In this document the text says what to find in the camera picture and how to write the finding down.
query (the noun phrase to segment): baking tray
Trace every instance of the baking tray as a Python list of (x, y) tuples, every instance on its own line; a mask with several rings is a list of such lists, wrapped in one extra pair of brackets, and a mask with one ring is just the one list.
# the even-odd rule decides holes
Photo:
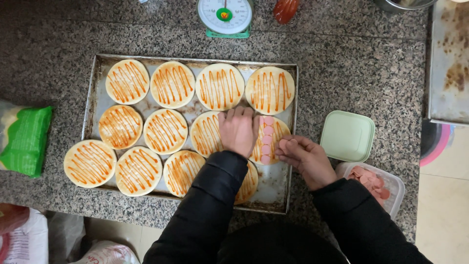
[(469, 2), (440, 0), (432, 13), (426, 118), (469, 125)]
[[(88, 97), (86, 102), (82, 140), (101, 139), (98, 132), (99, 118), (106, 109), (117, 104), (109, 97), (106, 92), (106, 76), (110, 68), (116, 62), (126, 59), (134, 59), (143, 63), (143, 65), (145, 65), (147, 68), (150, 77), (159, 65), (168, 61), (178, 61), (187, 65), (192, 70), (195, 77), (197, 77), (199, 72), (204, 67), (210, 64), (231, 64), (241, 72), (245, 82), (247, 82), (249, 76), (255, 70), (265, 66), (275, 66), (285, 69), (295, 80), (295, 99), (285, 111), (275, 115), (275, 117), (285, 122), (285, 124), (287, 124), (290, 128), (292, 134), (295, 134), (299, 73), (298, 65), (296, 64), (97, 54), (94, 57), (93, 66), (91, 69), (90, 88), (88, 90)], [(245, 95), (243, 95), (239, 105), (249, 106)], [(131, 106), (140, 113), (144, 121), (148, 118), (148, 116), (150, 116), (152, 112), (162, 108), (159, 104), (156, 103), (150, 92), (148, 92), (147, 96), (139, 103), (133, 104)], [(197, 95), (194, 95), (194, 98), (192, 98), (188, 105), (180, 107), (176, 109), (176, 111), (180, 112), (184, 116), (190, 130), (190, 127), (196, 117), (209, 110), (202, 106), (197, 98)], [(134, 146), (147, 147), (143, 136), (139, 138)], [(182, 149), (195, 151), (190, 137), (188, 137), (188, 140)], [(116, 150), (117, 157), (119, 158), (127, 150), (128, 148)], [(163, 162), (169, 156), (170, 155), (160, 155)], [(257, 167), (259, 173), (259, 184), (257, 186), (257, 191), (248, 202), (236, 205), (235, 208), (240, 210), (251, 210), (273, 214), (286, 214), (288, 212), (288, 204), (290, 199), (292, 167), (283, 162), (278, 162), (269, 166), (255, 164), (255, 166)], [(114, 176), (107, 183), (99, 187), (95, 187), (95, 189), (120, 193), (116, 186)], [(146, 196), (167, 200), (182, 200), (181, 198), (175, 197), (169, 193), (163, 179), (160, 180), (160, 182), (155, 186), (155, 189)]]

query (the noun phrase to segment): clear plastic container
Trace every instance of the clear plastic container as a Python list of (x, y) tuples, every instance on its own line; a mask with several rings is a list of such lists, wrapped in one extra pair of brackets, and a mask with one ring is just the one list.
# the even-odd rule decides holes
[(384, 180), (384, 187), (389, 190), (391, 196), (389, 197), (389, 199), (384, 201), (383, 207), (384, 210), (389, 213), (391, 219), (394, 220), (397, 215), (397, 211), (399, 211), (399, 207), (401, 206), (404, 193), (406, 192), (406, 188), (402, 180), (391, 173), (387, 173), (376, 167), (361, 162), (342, 162), (337, 165), (337, 168), (335, 169), (335, 174), (337, 174), (337, 176), (339, 177), (344, 177), (347, 179), (348, 175), (350, 174), (350, 171), (355, 166), (360, 166), (366, 170), (372, 171), (376, 173), (378, 177)]

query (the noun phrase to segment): metal bowl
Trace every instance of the metal bowl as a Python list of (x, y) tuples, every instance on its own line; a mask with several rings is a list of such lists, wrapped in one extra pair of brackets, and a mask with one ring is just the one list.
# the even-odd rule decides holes
[(375, 4), (389, 13), (401, 13), (405, 10), (417, 10), (427, 8), (438, 0), (401, 0), (399, 4), (391, 0), (374, 0)]

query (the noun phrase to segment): kitchen scale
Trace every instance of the kitchen scale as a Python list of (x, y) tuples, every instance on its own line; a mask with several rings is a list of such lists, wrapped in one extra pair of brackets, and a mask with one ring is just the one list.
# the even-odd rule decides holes
[(197, 14), (212, 38), (249, 37), (253, 11), (252, 0), (197, 0)]

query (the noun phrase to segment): left hand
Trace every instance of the left hand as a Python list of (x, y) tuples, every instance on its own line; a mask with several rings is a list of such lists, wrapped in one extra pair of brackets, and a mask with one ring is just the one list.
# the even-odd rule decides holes
[(218, 114), (221, 144), (226, 150), (236, 152), (245, 158), (251, 156), (259, 133), (259, 117), (253, 120), (254, 110), (238, 106), (228, 113)]

